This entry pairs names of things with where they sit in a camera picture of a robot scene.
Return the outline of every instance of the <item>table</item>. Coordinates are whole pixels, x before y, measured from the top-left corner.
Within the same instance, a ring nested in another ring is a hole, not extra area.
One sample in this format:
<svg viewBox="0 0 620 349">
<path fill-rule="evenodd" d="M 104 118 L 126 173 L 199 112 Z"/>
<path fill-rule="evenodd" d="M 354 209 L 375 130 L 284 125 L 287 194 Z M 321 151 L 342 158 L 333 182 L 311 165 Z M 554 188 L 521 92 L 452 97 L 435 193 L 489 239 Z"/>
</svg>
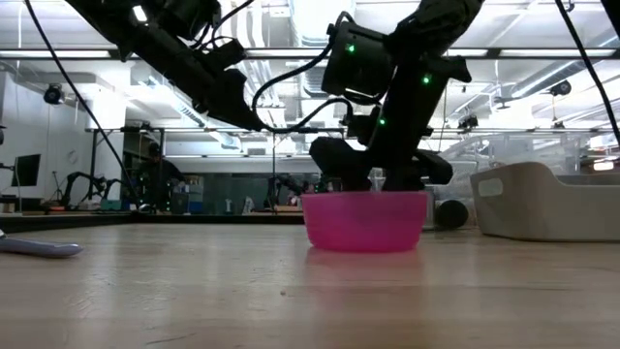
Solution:
<svg viewBox="0 0 620 349">
<path fill-rule="evenodd" d="M 9 348 L 617 348 L 620 245 L 424 235 L 418 251 L 311 247 L 303 226 L 124 225 L 15 235 Z"/>
</svg>

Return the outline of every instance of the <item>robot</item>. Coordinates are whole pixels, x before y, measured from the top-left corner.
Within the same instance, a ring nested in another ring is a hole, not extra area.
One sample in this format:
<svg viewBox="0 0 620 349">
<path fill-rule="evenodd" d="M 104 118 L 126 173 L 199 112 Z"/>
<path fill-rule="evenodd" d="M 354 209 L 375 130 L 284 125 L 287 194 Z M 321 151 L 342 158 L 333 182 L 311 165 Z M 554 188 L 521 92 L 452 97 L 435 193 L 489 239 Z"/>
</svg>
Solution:
<svg viewBox="0 0 620 349">
<path fill-rule="evenodd" d="M 189 96 L 196 111 L 208 111 L 209 117 L 247 130 L 269 129 L 256 114 L 258 96 L 253 108 L 243 99 L 246 77 L 237 69 L 227 69 L 246 57 L 239 41 L 214 45 L 204 53 L 202 41 L 188 47 L 181 40 L 194 41 L 201 30 L 217 29 L 234 11 L 220 19 L 216 0 L 67 2 L 118 46 L 122 61 L 132 53 L 141 57 Z M 383 190 L 421 190 L 424 175 L 433 183 L 450 181 L 450 164 L 419 150 L 418 145 L 432 133 L 427 125 L 448 80 L 472 79 L 463 58 L 443 54 L 469 28 L 483 2 L 422 0 L 388 35 L 355 24 L 346 13 L 329 26 L 329 44 L 313 60 L 318 63 L 331 49 L 323 91 L 342 96 L 339 100 L 374 105 L 376 112 L 361 122 L 355 122 L 350 112 L 344 120 L 364 135 L 360 139 L 367 146 L 364 151 L 353 150 L 344 140 L 314 141 L 310 155 L 324 175 L 341 178 L 344 191 L 369 190 L 372 168 L 386 170 Z M 136 6 L 146 18 L 134 14 Z"/>
<path fill-rule="evenodd" d="M 65 187 L 64 193 L 59 191 L 60 193 L 62 193 L 62 197 L 57 202 L 47 203 L 46 206 L 59 206 L 59 207 L 62 207 L 64 210 L 71 210 L 72 209 L 72 207 L 70 206 L 71 193 L 72 193 L 74 184 L 78 178 L 87 179 L 89 184 L 92 185 L 92 187 L 96 190 L 92 193 L 92 195 L 100 196 L 102 200 L 108 199 L 109 191 L 111 190 L 112 185 L 114 185 L 114 183 L 119 183 L 121 187 L 129 186 L 129 184 L 125 183 L 124 181 L 120 179 L 116 179 L 116 178 L 105 179 L 104 177 L 96 177 L 96 176 L 85 174 L 82 172 L 74 172 L 74 173 L 67 175 L 67 186 Z M 80 203 L 84 202 L 88 198 L 88 196 L 89 195 L 87 194 L 79 202 Z"/>
</svg>

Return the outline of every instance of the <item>pink bowl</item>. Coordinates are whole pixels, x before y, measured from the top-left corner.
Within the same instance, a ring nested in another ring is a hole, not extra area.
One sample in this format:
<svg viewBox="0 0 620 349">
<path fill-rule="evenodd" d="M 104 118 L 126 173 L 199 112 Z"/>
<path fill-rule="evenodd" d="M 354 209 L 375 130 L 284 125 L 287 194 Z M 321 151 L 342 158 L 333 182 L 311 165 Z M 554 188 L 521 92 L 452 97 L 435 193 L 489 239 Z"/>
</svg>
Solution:
<svg viewBox="0 0 620 349">
<path fill-rule="evenodd" d="M 335 251 L 413 249 L 426 218 L 425 192 L 311 194 L 302 202 L 310 242 Z"/>
</svg>

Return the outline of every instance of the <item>purple object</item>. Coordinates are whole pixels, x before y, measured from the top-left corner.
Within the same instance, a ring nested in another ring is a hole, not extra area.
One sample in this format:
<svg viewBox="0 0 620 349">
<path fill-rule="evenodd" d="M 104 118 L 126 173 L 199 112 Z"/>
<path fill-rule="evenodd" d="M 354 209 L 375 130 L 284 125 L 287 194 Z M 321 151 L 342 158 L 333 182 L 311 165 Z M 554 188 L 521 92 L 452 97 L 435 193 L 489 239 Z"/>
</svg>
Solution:
<svg viewBox="0 0 620 349">
<path fill-rule="evenodd" d="M 416 247 L 426 218 L 425 192 L 304 195 L 303 216 L 315 247 L 399 252 Z"/>
<path fill-rule="evenodd" d="M 0 238 L 0 252 L 19 253 L 44 258 L 67 258 L 82 251 L 73 243 L 53 243 L 17 238 Z"/>
</svg>

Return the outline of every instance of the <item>cable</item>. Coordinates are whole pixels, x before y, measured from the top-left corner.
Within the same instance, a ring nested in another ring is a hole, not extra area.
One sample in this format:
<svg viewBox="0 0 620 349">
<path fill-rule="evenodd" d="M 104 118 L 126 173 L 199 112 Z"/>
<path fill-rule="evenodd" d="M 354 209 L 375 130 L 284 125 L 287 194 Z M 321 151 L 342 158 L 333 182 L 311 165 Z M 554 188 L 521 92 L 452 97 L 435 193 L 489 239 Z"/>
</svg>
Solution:
<svg viewBox="0 0 620 349">
<path fill-rule="evenodd" d="M 216 39 L 216 35 L 217 35 L 217 31 L 220 30 L 220 27 L 222 26 L 222 24 L 224 24 L 225 21 L 231 19 L 234 15 L 238 14 L 239 11 L 245 9 L 246 7 L 252 5 L 252 3 L 255 0 L 247 0 L 246 2 L 244 2 L 243 4 L 241 4 L 240 6 L 237 6 L 234 10 L 230 11 L 229 13 L 227 13 L 225 16 L 222 17 L 222 19 L 219 21 L 219 23 L 217 23 L 214 27 L 213 27 L 213 31 L 211 32 L 211 40 L 209 40 L 209 42 L 213 43 L 213 45 L 215 47 L 217 47 L 217 45 L 215 45 L 215 39 Z"/>
<path fill-rule="evenodd" d="M 198 48 L 200 45 L 202 45 L 202 42 L 204 41 L 204 38 L 206 38 L 206 35 L 208 34 L 210 29 L 211 29 L 211 23 L 206 24 L 206 26 L 202 30 L 201 36 L 196 40 L 195 43 L 190 45 L 190 48 L 195 49 L 195 48 Z"/>
<path fill-rule="evenodd" d="M 348 20 L 349 22 L 355 23 L 353 17 L 349 13 L 343 11 L 342 13 L 340 13 L 338 18 L 336 19 L 336 23 L 334 24 L 334 28 L 335 28 L 334 32 L 337 32 L 338 28 L 340 27 L 340 24 L 342 23 L 342 21 L 344 19 Z M 314 57 L 310 62 L 304 64 L 301 67 L 293 69 L 290 72 L 285 73 L 285 74 L 283 74 L 283 75 L 281 75 L 279 77 L 273 78 L 273 79 L 269 80 L 268 82 L 266 82 L 263 86 L 261 86 L 261 88 L 259 88 L 259 90 L 254 95 L 254 98 L 252 98 L 252 111 L 254 113 L 257 113 L 257 106 L 259 104 L 259 99 L 261 98 L 263 93 L 265 91 L 267 91 L 267 89 L 269 87 L 271 87 L 274 84 L 276 84 L 278 82 L 281 82 L 281 81 L 283 81 L 285 79 L 292 78 L 294 76 L 297 76 L 297 75 L 299 75 L 299 74 L 301 74 L 303 72 L 306 72 L 306 71 L 314 68 L 317 64 L 319 64 L 322 60 L 324 60 L 327 57 L 327 55 L 331 51 L 331 48 L 333 48 L 333 43 L 334 43 L 334 35 L 331 35 L 329 37 L 327 45 L 325 46 L 325 48 L 323 48 L 323 51 L 318 56 Z M 310 114 L 308 114 L 308 116 L 306 116 L 303 120 L 301 120 L 301 122 L 299 122 L 298 124 L 296 124 L 293 127 L 289 127 L 289 128 L 286 128 L 286 129 L 275 129 L 275 128 L 273 128 L 273 127 L 271 127 L 269 125 L 266 125 L 266 124 L 263 124 L 263 126 L 264 126 L 264 128 L 267 131 L 273 132 L 273 133 L 278 133 L 278 134 L 291 133 L 291 132 L 297 131 L 298 129 L 303 127 L 305 124 L 308 123 L 308 121 L 310 121 L 310 119 L 312 119 L 317 113 L 319 113 L 319 111 L 321 111 L 323 108 L 325 108 L 328 105 L 333 104 L 333 103 L 344 103 L 345 105 L 347 105 L 347 116 L 348 117 L 353 117 L 353 106 L 351 105 L 351 102 L 349 102 L 348 100 L 346 100 L 344 98 L 333 98 L 333 99 L 327 100 L 325 103 L 320 105 L 318 108 L 316 108 Z"/>
<path fill-rule="evenodd" d="M 19 213 L 23 215 L 23 205 L 21 202 L 21 182 L 19 181 L 19 159 L 15 159 L 15 168 L 13 169 L 15 173 L 15 180 L 17 181 L 17 195 L 19 196 Z"/>
<path fill-rule="evenodd" d="M 439 135 L 439 147 L 437 152 L 442 152 L 442 140 L 444 139 L 444 130 L 446 129 L 446 116 L 448 115 L 448 87 L 444 90 L 444 122 L 442 122 L 442 133 Z"/>
<path fill-rule="evenodd" d="M 613 129 L 613 135 L 616 138 L 618 146 L 620 146 L 620 129 L 618 129 L 618 123 L 616 121 L 616 117 L 613 114 L 613 108 L 611 107 L 611 103 L 609 102 L 609 97 L 607 96 L 605 87 L 603 86 L 601 79 L 599 79 L 599 75 L 594 69 L 594 65 L 592 65 L 592 61 L 590 61 L 590 57 L 588 57 L 588 53 L 586 52 L 585 47 L 583 46 L 583 43 L 581 42 L 581 39 L 579 39 L 579 35 L 577 34 L 576 29 L 574 29 L 573 22 L 571 21 L 571 18 L 569 17 L 569 13 L 564 8 L 564 4 L 562 3 L 562 0 L 555 0 L 555 4 L 557 5 L 558 10 L 560 11 L 560 15 L 562 15 L 562 19 L 566 23 L 566 26 L 568 27 L 569 32 L 571 32 L 571 36 L 573 37 L 574 43 L 576 44 L 577 49 L 579 50 L 579 54 L 581 55 L 581 59 L 583 59 L 583 63 L 588 68 L 588 72 L 590 73 L 590 76 L 592 77 L 594 84 L 597 86 L 599 93 L 601 93 L 601 98 L 603 99 L 604 108 L 607 111 L 609 122 L 611 122 L 611 128 Z"/>
<path fill-rule="evenodd" d="M 39 22 L 39 19 L 37 18 L 37 15 L 35 14 L 35 10 L 32 7 L 31 0 L 24 0 L 24 3 L 26 4 L 26 8 L 28 9 L 28 13 L 32 17 L 32 21 L 34 22 L 35 26 L 37 27 L 37 31 L 39 31 L 39 34 L 41 35 L 41 39 L 43 39 L 43 41 L 46 43 L 47 50 L 49 50 L 49 53 L 51 54 L 51 57 L 53 58 L 54 62 L 56 63 L 56 66 L 58 67 L 58 70 L 60 71 L 60 74 L 62 74 L 63 78 L 71 86 L 71 89 L 76 94 L 77 99 L 84 106 L 84 109 L 86 110 L 86 112 L 88 113 L 90 118 L 93 120 L 93 122 L 95 122 L 95 125 L 97 125 L 97 129 L 101 132 L 102 136 L 104 137 L 104 140 L 106 140 L 106 143 L 108 144 L 109 149 L 111 150 L 112 154 L 114 155 L 114 158 L 116 158 L 116 161 L 118 162 L 118 165 L 120 166 L 121 171 L 129 179 L 130 178 L 129 177 L 129 173 L 127 172 L 127 169 L 125 168 L 125 165 L 123 165 L 123 161 L 120 159 L 120 156 L 118 156 L 118 153 L 116 152 L 116 149 L 114 149 L 114 146 L 112 145 L 112 143 L 109 141 L 108 136 L 106 136 L 106 133 L 104 132 L 104 129 L 101 127 L 101 124 L 99 123 L 99 120 L 97 120 L 97 117 L 95 117 L 95 114 L 93 113 L 93 111 L 88 107 L 88 105 L 86 104 L 86 101 L 83 99 L 83 97 L 79 93 L 79 91 L 76 88 L 76 86 L 74 85 L 73 81 L 71 80 L 71 78 L 69 78 L 69 75 L 65 71 L 65 68 L 63 67 L 62 63 L 60 62 L 60 59 L 58 59 L 58 55 L 56 55 L 56 51 L 51 46 L 51 43 L 49 42 L 49 39 L 47 38 L 46 32 L 43 30 L 43 27 L 41 26 L 41 23 Z M 132 194 L 132 199 L 134 199 L 134 201 L 136 202 L 136 207 L 138 207 L 139 206 L 138 205 L 138 195 L 136 194 L 136 189 L 134 188 L 134 186 L 133 186 L 133 184 L 131 182 L 130 182 L 130 191 L 131 191 L 131 194 Z"/>
<path fill-rule="evenodd" d="M 308 71 L 314 68 L 317 64 L 319 64 L 322 60 L 324 60 L 327 57 L 332 47 L 333 47 L 333 42 L 330 41 L 327 44 L 327 46 L 323 49 L 323 51 L 318 56 L 314 57 L 310 62 L 304 64 L 303 66 L 299 68 L 293 69 L 288 73 L 285 73 L 279 77 L 273 78 L 269 80 L 268 82 L 266 82 L 263 86 L 261 86 L 261 88 L 259 88 L 258 91 L 256 91 L 256 94 L 254 95 L 254 98 L 252 99 L 252 111 L 256 112 L 257 105 L 259 104 L 259 99 L 261 98 L 263 93 L 267 91 L 269 87 L 273 86 L 274 84 L 278 82 L 284 81 L 285 79 L 292 78 L 294 76 L 297 76 L 305 71 Z"/>
<path fill-rule="evenodd" d="M 264 128 L 267 131 L 272 132 L 273 134 L 277 134 L 277 135 L 290 134 L 291 132 L 299 131 L 299 129 L 301 129 L 308 122 L 310 122 L 310 120 L 313 117 L 315 117 L 319 113 L 319 111 L 322 111 L 325 107 L 327 107 L 329 105 L 332 105 L 334 103 L 343 103 L 343 104 L 345 104 L 347 106 L 347 116 L 348 117 L 352 117 L 353 116 L 353 105 L 351 104 L 351 102 L 347 101 L 344 98 L 332 98 L 332 99 L 329 99 L 329 100 L 325 101 L 323 104 L 318 106 L 315 110 L 310 112 L 308 114 L 308 116 L 304 117 L 303 120 L 301 120 L 295 126 L 291 126 L 291 127 L 288 127 L 288 128 L 277 129 L 277 128 L 273 128 L 273 127 L 271 127 L 269 125 L 264 125 Z"/>
<path fill-rule="evenodd" d="M 206 49 L 209 45 L 214 45 L 215 46 L 215 42 L 217 42 L 218 40 L 224 40 L 224 39 L 234 40 L 233 37 L 220 35 L 220 36 L 218 36 L 218 37 L 216 37 L 214 39 L 211 39 L 211 40 L 207 41 L 206 43 L 202 44 L 199 49 Z"/>
</svg>

